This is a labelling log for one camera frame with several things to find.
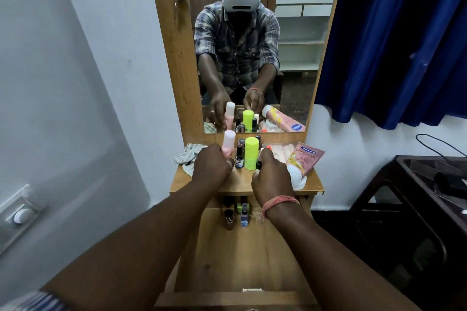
red thread bracelet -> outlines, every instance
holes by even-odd
[[[261,93],[261,95],[264,96],[264,94],[262,93],[262,91],[261,91],[260,89],[258,89],[257,87],[250,87],[250,88],[247,90],[247,92],[250,91],[250,90],[258,91],[259,93]]]
[[[277,197],[274,197],[270,200],[268,200],[266,203],[264,203],[264,206],[263,206],[263,209],[261,210],[261,214],[263,215],[263,217],[265,218],[266,215],[266,210],[275,206],[276,204],[279,204],[279,203],[282,203],[282,202],[295,202],[295,203],[298,203],[300,204],[300,202],[298,200],[296,200],[294,197],[291,197],[291,196],[277,196]]]

person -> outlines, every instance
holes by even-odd
[[[293,197],[285,164],[269,149],[260,155],[262,168],[251,182],[258,203],[263,206],[279,195]],[[108,235],[53,277],[41,292],[13,302],[8,310],[48,310],[49,305],[54,305],[53,310],[151,310],[196,222],[233,165],[232,159],[225,160],[219,145],[204,148],[190,183]],[[322,310],[419,310],[298,204],[279,203],[266,211],[266,218],[289,245]]]
[[[279,70],[279,23],[259,4],[253,12],[227,12],[221,1],[207,5],[196,18],[195,51],[207,93],[209,120],[225,127],[227,102],[260,113],[276,104],[272,84]]]

wooden dressing table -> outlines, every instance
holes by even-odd
[[[204,133],[189,2],[178,2],[175,15],[172,0],[155,2],[184,144],[221,145],[223,134]],[[324,46],[327,44],[335,3],[336,0]],[[315,85],[307,130],[316,89]],[[255,134],[237,134],[236,141]],[[306,135],[307,132],[261,133],[261,142],[296,144],[305,142]],[[234,229],[226,230],[225,218],[221,213],[222,196],[235,196],[235,199],[247,196],[250,211],[260,211],[251,189],[252,175],[253,171],[234,168],[221,186],[218,196],[209,202],[167,281],[165,292],[155,304],[156,310],[320,309],[291,250],[268,220],[256,223],[251,217],[248,227],[241,227],[237,216]],[[178,166],[171,194],[190,180],[191,177]],[[305,187],[297,191],[296,195],[303,209],[311,216],[313,197],[323,193],[323,184],[317,172],[312,170]],[[262,291],[242,291],[259,288]]]

forearm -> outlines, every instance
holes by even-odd
[[[225,87],[217,74],[216,63],[210,54],[204,53],[199,56],[198,70],[211,97],[219,91],[225,91]]]
[[[274,78],[277,75],[276,66],[272,63],[266,63],[258,74],[258,79],[254,82],[252,87],[260,89],[263,94],[272,86]]]
[[[296,203],[280,203],[268,218],[286,240],[323,310],[419,310]]]
[[[190,183],[91,247],[42,288],[72,310],[150,310],[214,188]]]

yellow-green container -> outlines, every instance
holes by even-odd
[[[251,128],[253,127],[253,117],[254,112],[250,109],[243,111],[243,124],[245,125],[245,131],[251,133]]]
[[[260,142],[258,138],[249,137],[245,139],[245,168],[247,170],[256,170],[256,161],[258,159],[259,144]]]

